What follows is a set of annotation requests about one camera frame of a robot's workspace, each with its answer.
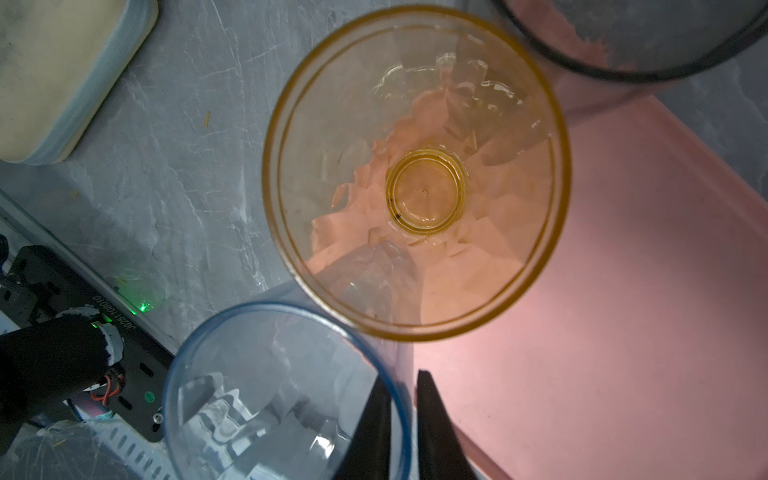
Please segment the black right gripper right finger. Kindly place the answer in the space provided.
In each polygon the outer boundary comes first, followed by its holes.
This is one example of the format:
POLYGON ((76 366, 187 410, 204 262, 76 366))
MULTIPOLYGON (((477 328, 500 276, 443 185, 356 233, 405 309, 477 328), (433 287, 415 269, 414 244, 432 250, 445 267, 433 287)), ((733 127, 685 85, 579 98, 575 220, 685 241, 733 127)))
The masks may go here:
POLYGON ((416 382, 418 470, 421 480, 475 480, 433 376, 419 370, 416 382))

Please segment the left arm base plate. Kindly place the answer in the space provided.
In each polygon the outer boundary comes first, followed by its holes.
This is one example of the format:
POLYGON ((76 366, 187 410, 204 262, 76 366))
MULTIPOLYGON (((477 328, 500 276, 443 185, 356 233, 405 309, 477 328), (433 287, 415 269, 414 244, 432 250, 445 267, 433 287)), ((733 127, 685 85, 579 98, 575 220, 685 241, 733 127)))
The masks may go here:
POLYGON ((128 308, 50 249, 22 248, 1 274, 1 448, 22 426, 114 413, 146 440, 164 437, 171 353, 128 308))

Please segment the grey transparent cup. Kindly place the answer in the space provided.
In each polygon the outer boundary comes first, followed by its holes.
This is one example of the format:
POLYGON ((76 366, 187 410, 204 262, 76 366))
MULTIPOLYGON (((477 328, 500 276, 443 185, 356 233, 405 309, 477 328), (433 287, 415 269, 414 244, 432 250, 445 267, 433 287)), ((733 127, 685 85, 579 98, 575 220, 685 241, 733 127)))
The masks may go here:
POLYGON ((767 35, 764 1, 495 1, 566 118, 608 112, 710 70, 767 35))

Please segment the blue transparent cup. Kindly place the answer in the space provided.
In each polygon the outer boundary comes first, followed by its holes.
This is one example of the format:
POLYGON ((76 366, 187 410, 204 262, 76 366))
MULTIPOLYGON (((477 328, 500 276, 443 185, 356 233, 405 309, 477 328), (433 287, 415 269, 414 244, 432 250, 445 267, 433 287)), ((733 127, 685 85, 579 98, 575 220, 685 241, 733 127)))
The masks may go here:
POLYGON ((296 281, 200 325, 164 392, 181 479, 333 479, 377 377, 391 396, 390 478, 412 470, 413 348, 359 332, 296 281))

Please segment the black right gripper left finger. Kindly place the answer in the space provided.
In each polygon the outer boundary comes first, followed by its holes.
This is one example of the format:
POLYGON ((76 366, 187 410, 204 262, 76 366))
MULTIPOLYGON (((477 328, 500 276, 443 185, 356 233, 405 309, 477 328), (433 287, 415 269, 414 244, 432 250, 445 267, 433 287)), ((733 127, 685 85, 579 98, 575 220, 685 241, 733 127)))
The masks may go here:
POLYGON ((390 478, 391 396, 376 378, 347 453, 333 479, 387 480, 390 478))

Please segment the yellow transparent cup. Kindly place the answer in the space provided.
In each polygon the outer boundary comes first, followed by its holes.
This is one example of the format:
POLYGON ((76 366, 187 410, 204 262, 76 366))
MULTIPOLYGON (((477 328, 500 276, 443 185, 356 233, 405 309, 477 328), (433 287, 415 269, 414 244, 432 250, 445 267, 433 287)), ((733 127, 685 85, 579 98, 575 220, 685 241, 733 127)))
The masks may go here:
POLYGON ((550 260, 571 151, 543 69, 456 9, 407 5, 339 28, 299 64, 265 138, 277 251, 323 312, 428 341, 507 310, 550 260))

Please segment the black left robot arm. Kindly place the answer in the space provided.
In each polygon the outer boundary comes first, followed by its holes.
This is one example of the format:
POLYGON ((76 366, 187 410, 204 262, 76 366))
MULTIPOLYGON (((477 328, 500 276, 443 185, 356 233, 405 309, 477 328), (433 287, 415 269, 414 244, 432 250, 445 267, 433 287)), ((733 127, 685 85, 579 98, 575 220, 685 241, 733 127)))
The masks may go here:
POLYGON ((118 328, 74 310, 1 336, 1 452, 32 417, 101 380, 123 358, 118 328))

